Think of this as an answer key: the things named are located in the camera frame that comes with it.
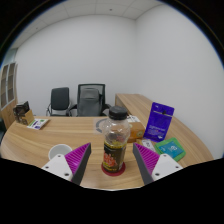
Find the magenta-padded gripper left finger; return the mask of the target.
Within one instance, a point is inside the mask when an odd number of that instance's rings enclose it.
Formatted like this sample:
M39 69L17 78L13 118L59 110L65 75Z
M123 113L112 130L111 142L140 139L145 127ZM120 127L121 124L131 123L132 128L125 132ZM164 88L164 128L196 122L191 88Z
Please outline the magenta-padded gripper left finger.
M76 149L72 149L66 144L58 144L50 149L49 162L42 169L79 185L83 179L90 154L90 143Z

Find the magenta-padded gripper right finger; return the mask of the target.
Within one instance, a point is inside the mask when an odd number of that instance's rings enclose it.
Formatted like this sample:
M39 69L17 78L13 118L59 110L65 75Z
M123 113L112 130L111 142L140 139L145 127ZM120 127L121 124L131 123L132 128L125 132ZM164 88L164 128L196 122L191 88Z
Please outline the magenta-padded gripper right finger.
M159 155L137 143L133 144L133 154L145 185L182 169L168 154Z

